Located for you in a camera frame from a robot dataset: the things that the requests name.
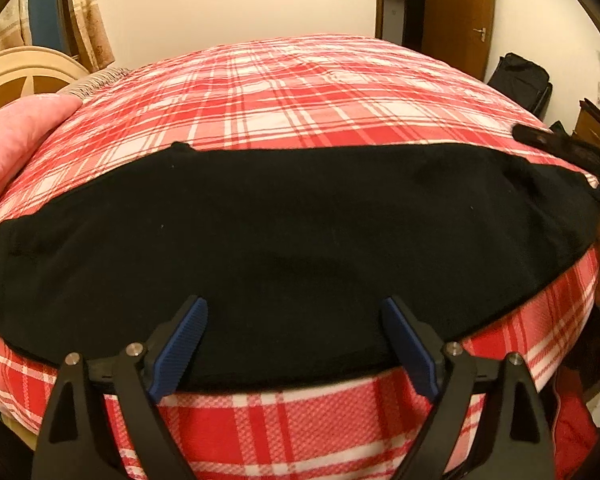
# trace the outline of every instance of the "metal rivet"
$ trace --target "metal rivet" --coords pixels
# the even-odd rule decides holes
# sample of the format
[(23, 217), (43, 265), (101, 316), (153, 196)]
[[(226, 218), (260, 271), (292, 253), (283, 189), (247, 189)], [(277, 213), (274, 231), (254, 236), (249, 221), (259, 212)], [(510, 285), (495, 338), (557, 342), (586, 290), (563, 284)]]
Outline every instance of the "metal rivet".
[(448, 353), (449, 355), (453, 355), (453, 356), (458, 356), (464, 351), (464, 349), (462, 348), (462, 345), (455, 341), (453, 341), (451, 343), (447, 343), (445, 346), (445, 350), (446, 350), (446, 353)]
[(509, 362), (514, 366), (520, 366), (525, 362), (525, 359), (518, 352), (509, 354)]
[(131, 343), (126, 347), (126, 354), (129, 357), (137, 357), (142, 353), (142, 350), (144, 350), (142, 343)]
[(69, 366), (77, 365), (80, 362), (80, 354), (78, 354), (78, 352), (71, 352), (64, 358), (64, 362)]

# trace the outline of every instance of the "bed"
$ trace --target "bed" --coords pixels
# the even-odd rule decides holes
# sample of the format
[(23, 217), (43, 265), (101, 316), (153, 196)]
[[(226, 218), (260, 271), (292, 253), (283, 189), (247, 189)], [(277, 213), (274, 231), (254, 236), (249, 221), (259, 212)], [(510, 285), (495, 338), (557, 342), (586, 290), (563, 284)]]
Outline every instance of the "bed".
[[(515, 123), (542, 127), (483, 83), (381, 40), (323, 34), (218, 46), (135, 70), (88, 98), (8, 188), (0, 222), (176, 140), (199, 150), (462, 142), (570, 168), (513, 141)], [(466, 348), (522, 353), (542, 388), (587, 321), (597, 270), (591, 249)], [(54, 374), (0, 340), (0, 412), (37, 432)], [(106, 405), (128, 474), (144, 478), (115, 396)], [(218, 480), (387, 478), (429, 408), (398, 368), (301, 390), (178, 393), (159, 405), (196, 475)], [(449, 468), (466, 457), (480, 409), (474, 397)]]

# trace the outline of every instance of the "curtain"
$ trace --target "curtain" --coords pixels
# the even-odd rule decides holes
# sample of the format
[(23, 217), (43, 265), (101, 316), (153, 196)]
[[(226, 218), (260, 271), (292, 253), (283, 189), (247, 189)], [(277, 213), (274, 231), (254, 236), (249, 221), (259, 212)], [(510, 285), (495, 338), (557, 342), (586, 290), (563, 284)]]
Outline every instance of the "curtain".
[(97, 1), (69, 0), (69, 9), (80, 63), (91, 73), (113, 63), (115, 58)]
[(0, 13), (0, 51), (31, 44), (29, 0), (10, 0)]

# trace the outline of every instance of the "wooden cabinet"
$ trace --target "wooden cabinet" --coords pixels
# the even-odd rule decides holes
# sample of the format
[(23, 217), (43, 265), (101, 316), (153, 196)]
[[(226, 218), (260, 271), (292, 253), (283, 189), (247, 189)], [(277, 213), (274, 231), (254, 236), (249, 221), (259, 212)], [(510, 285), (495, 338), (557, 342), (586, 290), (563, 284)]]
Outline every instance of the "wooden cabinet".
[(573, 137), (600, 148), (600, 111), (580, 102), (580, 115)]

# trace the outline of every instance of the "clamp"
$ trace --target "clamp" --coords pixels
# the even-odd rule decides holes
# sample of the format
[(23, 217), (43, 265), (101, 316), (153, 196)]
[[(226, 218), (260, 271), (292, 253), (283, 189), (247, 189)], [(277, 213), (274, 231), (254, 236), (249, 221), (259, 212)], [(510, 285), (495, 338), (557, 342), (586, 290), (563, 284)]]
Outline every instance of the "clamp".
[[(444, 343), (394, 296), (381, 309), (382, 325), (416, 393), (433, 408), (392, 480), (550, 480), (554, 446), (525, 360), (473, 357), (460, 343)], [(486, 402), (469, 457), (444, 476), (472, 395)]]
[(202, 338), (207, 314), (206, 301), (191, 296), (145, 343), (133, 342), (106, 359), (67, 355), (42, 421), (31, 480), (128, 480), (104, 398), (94, 383), (110, 383), (117, 393), (148, 478), (194, 480), (156, 403), (176, 391)]

